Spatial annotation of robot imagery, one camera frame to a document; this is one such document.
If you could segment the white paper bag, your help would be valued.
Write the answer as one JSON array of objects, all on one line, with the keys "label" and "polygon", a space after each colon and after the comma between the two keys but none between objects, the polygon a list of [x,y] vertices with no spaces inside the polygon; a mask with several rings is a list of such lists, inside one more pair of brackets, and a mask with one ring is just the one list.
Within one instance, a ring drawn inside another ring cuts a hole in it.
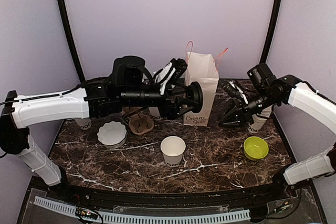
[{"label": "white paper bag", "polygon": [[199,54],[186,47],[185,56],[187,71],[185,85],[193,82],[199,84],[202,90],[202,108],[199,112],[188,112],[184,115],[183,124],[188,126],[207,126],[219,82],[218,67],[222,56],[228,50],[226,47],[217,57],[211,54]]}]

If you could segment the cardboard cup carrier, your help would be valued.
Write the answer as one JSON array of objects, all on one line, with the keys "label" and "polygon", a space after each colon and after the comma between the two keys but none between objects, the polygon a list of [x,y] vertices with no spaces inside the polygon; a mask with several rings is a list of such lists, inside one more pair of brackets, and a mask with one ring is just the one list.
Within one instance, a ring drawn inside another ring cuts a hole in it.
[{"label": "cardboard cup carrier", "polygon": [[126,107],[122,109],[122,119],[135,135],[143,135],[154,128],[152,118],[143,113],[145,109],[141,107]]}]

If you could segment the white paper cup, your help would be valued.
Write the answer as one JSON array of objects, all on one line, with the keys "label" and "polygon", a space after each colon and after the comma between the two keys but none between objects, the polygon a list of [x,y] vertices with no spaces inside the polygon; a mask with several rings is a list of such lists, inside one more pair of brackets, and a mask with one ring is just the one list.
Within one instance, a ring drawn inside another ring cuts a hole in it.
[{"label": "white paper cup", "polygon": [[186,144],[184,140],[178,136],[168,136],[161,142],[160,149],[166,165],[175,167],[182,160]]},{"label": "white paper cup", "polygon": [[87,130],[91,127],[91,119],[86,118],[86,119],[75,119],[76,123],[82,130]]}]

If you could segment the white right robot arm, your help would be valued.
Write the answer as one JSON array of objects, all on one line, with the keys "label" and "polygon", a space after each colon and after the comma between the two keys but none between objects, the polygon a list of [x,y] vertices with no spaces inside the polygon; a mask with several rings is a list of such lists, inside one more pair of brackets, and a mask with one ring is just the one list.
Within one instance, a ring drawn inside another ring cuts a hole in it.
[{"label": "white right robot arm", "polygon": [[[254,87],[243,88],[236,81],[225,81],[223,89],[230,99],[218,115],[221,127],[241,127],[266,119],[264,114],[273,106],[288,105],[305,114],[309,123],[315,121],[335,134],[335,102],[322,95],[312,85],[291,74],[277,78],[266,63],[261,63],[247,75]],[[283,168],[273,178],[268,188],[273,200],[280,199],[288,186],[305,180],[332,176],[335,174],[335,143],[328,142],[318,148],[314,155]]]}]

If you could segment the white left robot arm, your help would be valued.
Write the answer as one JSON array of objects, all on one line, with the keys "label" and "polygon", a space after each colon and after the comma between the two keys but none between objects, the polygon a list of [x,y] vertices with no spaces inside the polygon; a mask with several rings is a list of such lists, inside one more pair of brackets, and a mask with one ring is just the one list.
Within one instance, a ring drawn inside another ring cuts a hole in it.
[{"label": "white left robot arm", "polygon": [[68,91],[41,95],[7,94],[1,112],[1,149],[19,157],[32,172],[63,201],[74,197],[66,173],[38,147],[30,134],[31,125],[65,120],[101,118],[121,112],[124,107],[156,107],[169,120],[193,112],[203,105],[199,83],[179,83],[187,70],[184,59],[172,59],[157,73],[151,74],[145,60],[124,56],[113,63],[107,77],[87,80]]}]

